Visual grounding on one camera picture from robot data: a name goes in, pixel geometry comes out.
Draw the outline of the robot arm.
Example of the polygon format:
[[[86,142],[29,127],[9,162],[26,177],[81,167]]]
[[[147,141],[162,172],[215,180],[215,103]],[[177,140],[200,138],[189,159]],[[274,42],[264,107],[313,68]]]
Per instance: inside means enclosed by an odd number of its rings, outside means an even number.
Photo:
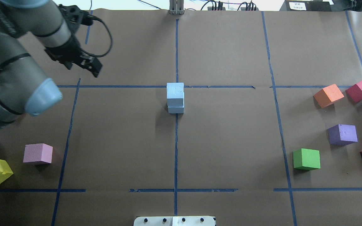
[[[52,0],[0,0],[0,129],[23,114],[38,116],[62,100],[56,83],[18,41],[32,33],[46,54],[68,70],[73,64],[97,77],[103,55],[83,50],[75,33],[100,18]]]

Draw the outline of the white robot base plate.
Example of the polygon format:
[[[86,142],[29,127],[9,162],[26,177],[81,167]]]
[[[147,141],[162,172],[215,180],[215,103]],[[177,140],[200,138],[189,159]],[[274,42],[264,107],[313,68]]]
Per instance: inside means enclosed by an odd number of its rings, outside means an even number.
[[[134,226],[216,226],[213,216],[141,216],[137,217]]]

